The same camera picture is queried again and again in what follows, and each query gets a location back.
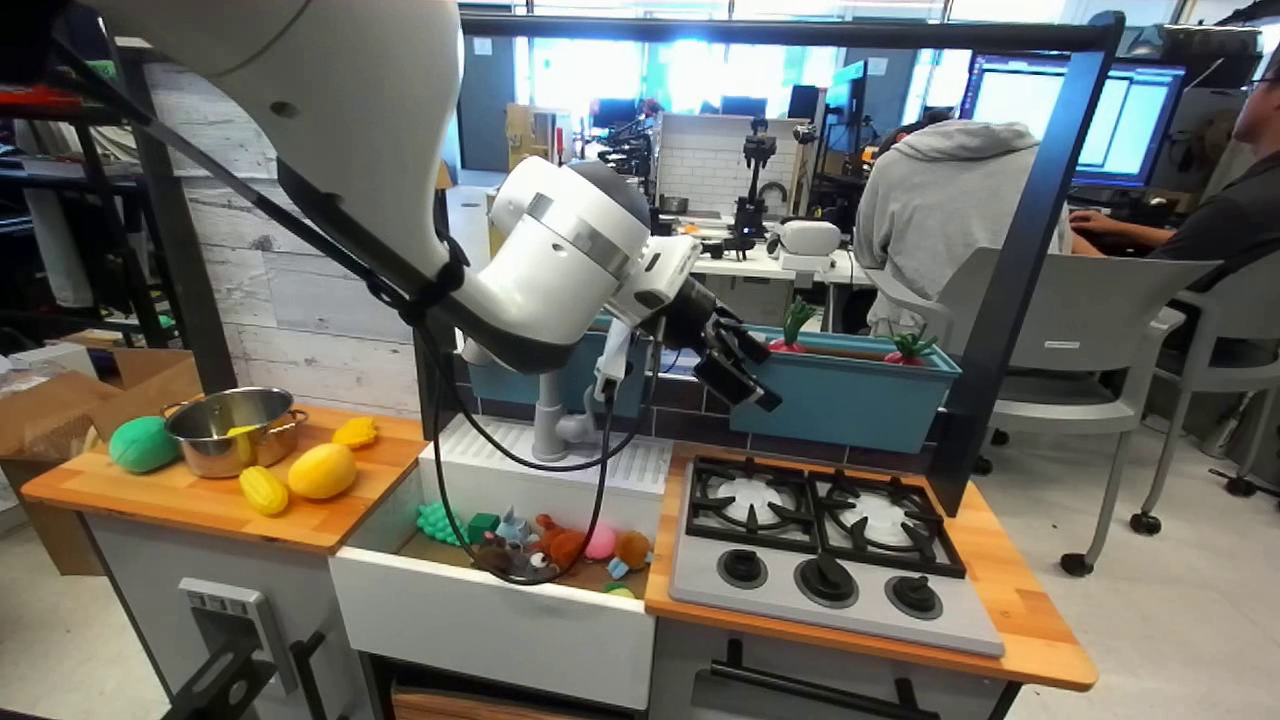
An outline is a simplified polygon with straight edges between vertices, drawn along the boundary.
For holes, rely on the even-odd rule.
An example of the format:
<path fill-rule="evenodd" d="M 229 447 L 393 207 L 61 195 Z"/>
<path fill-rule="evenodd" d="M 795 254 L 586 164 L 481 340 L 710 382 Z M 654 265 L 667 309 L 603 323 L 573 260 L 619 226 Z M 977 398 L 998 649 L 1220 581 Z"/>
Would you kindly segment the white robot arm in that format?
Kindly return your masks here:
<path fill-rule="evenodd" d="M 220 89 L 277 153 L 277 183 L 337 254 L 512 373 L 554 373 L 616 315 L 659 319 L 729 404 L 768 406 L 768 348 L 648 226 L 648 199 L 603 164 L 519 159 L 491 205 L 488 265 L 438 226 L 440 139 L 465 78 L 457 0 L 84 0 Z"/>

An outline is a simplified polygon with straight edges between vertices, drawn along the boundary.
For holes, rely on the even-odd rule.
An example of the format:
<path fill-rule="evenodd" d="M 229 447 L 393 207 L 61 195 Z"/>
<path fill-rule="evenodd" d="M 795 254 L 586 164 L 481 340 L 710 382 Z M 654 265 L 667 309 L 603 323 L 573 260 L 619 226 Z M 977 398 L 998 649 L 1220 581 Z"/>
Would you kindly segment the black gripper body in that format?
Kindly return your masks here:
<path fill-rule="evenodd" d="M 757 375 L 773 350 L 697 275 L 687 275 L 663 309 L 663 340 L 697 355 L 691 375 L 724 404 L 780 406 L 780 396 Z"/>

